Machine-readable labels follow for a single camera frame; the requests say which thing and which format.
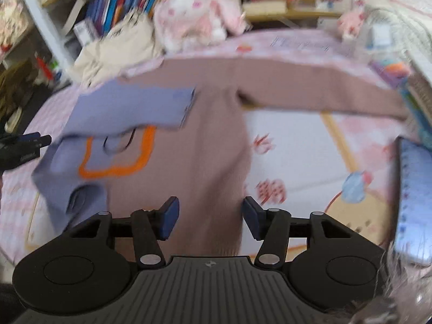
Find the phone screen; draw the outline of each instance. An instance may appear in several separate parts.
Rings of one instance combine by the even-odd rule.
[[[432,152],[398,138],[400,196],[394,247],[409,261],[432,264]]]

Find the pink plush toy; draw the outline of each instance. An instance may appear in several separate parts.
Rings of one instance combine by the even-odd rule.
[[[157,39],[171,53],[218,44],[227,30],[240,35],[246,28],[235,0],[161,0],[154,24]]]
[[[362,29],[365,20],[364,12],[360,9],[344,13],[337,22],[337,30],[343,39],[355,39]]]

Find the orange book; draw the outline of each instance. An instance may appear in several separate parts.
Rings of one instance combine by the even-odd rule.
[[[111,27],[114,27],[118,21],[120,20],[120,16],[122,15],[123,5],[125,0],[117,0],[117,5],[115,7],[114,18],[112,19]]]

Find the silver screw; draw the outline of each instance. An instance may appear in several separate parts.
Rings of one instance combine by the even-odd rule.
[[[145,254],[140,257],[140,262],[142,264],[155,265],[158,264],[162,258],[157,254]]]
[[[258,260],[262,264],[276,264],[280,261],[280,258],[275,254],[266,253],[266,254],[262,254],[260,258],[258,258]]]

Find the gray ribbed panel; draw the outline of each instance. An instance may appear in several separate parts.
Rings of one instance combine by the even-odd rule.
[[[208,267],[210,261],[216,264]],[[319,324],[325,319],[296,298],[281,274],[257,269],[247,257],[174,257],[166,268],[140,272],[127,293],[105,308],[73,317],[28,310],[15,324]]]

